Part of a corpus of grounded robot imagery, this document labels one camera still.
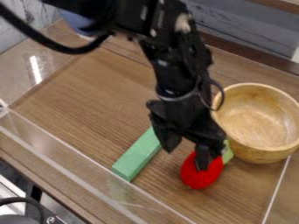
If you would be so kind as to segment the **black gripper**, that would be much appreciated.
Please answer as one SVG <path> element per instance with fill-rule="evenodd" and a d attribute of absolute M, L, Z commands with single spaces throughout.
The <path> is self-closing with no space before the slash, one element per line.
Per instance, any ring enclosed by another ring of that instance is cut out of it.
<path fill-rule="evenodd" d="M 211 162 L 223 154 L 225 133 L 199 97 L 191 96 L 181 101 L 150 100 L 145 106 L 162 149 L 171 153 L 187 138 L 196 144 L 196 170 L 207 171 Z"/>

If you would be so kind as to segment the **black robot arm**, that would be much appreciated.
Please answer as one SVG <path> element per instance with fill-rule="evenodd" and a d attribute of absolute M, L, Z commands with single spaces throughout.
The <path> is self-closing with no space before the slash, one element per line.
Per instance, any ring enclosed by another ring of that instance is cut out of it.
<path fill-rule="evenodd" d="M 146 103 L 153 132 L 167 151 L 195 142 L 195 169 L 221 155 L 225 132 L 211 117 L 212 55 L 181 0 L 41 0 L 90 22 L 84 32 L 120 32 L 140 45 L 153 68 L 157 98 Z"/>

